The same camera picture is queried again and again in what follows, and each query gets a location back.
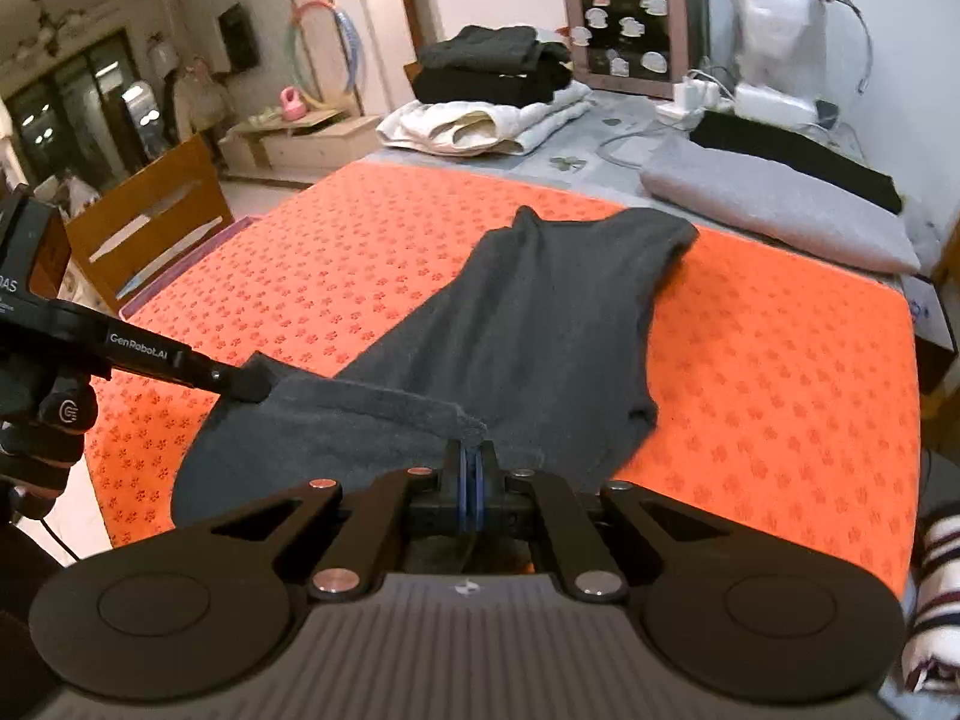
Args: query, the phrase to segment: black fabric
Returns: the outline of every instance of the black fabric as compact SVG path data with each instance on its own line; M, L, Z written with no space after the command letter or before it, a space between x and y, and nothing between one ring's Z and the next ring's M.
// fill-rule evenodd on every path
M493 105L553 103L553 93L565 89L573 73L559 62L546 59L526 76L498 76L472 70L446 68L422 70L413 81L414 95L421 103L477 101Z
M596 490L656 425L646 386L654 294L696 234L652 209L587 223L520 208L336 380L268 362L281 375L266 402L222 397L179 471L174 522L318 476L351 488L386 469L435 466L449 437L489 437L504 467Z
M28 716L61 684L34 649L28 628L34 596L59 570L26 533L0 526L0 720Z
M892 214L904 210L889 175L870 170L799 132L763 122L707 111L690 140L704 148L734 151L793 167L797 172L827 181Z
M539 42L531 26L465 26L455 38L426 46L418 54L424 69L454 68L507 76L534 73L541 58L569 62L570 51L563 43Z

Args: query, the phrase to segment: sticker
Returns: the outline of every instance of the sticker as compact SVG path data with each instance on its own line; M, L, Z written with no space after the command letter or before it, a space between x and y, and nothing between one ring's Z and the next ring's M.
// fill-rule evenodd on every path
M641 0L640 7L651 16L666 16L669 12L666 0Z
M575 26L570 30L570 37L573 39L573 45L575 46L589 46L593 33L585 26Z
M627 16L625 19L620 19L620 34L624 37L642 37L643 33L647 31L647 26L645 23L640 23L637 19Z
M630 77L630 62L617 57L610 63L610 75L620 76L621 79L628 79Z
M651 73L666 73L666 57L659 52L646 52L640 64Z
M587 17L587 25L591 29L607 28L607 11L603 8L592 7L584 13L584 16Z

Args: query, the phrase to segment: silver screw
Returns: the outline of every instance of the silver screw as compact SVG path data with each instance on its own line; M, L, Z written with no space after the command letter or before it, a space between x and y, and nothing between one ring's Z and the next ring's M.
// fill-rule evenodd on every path
M584 571L573 584L587 595L602 597L618 592L623 586L623 580L609 571Z
M313 586L331 594L349 592L360 584L360 577L348 568L325 568L313 576Z

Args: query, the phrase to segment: striped fabric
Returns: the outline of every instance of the striped fabric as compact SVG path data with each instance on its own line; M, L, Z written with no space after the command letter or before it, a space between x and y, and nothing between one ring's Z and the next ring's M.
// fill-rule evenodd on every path
M917 612L901 665L908 690L960 693L960 506L923 536Z

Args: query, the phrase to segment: orange mat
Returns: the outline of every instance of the orange mat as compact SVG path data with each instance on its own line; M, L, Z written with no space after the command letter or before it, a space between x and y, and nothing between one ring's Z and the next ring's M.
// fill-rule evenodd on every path
M554 220L617 211L453 170L355 163L238 234L133 320L237 365L259 349L335 375L522 204ZM920 415L900 295L703 229L656 302L648 359L659 427L619 476L858 563L901 593ZM176 470L215 396L123 373L97 389L86 456L107 531L124 544L172 526Z

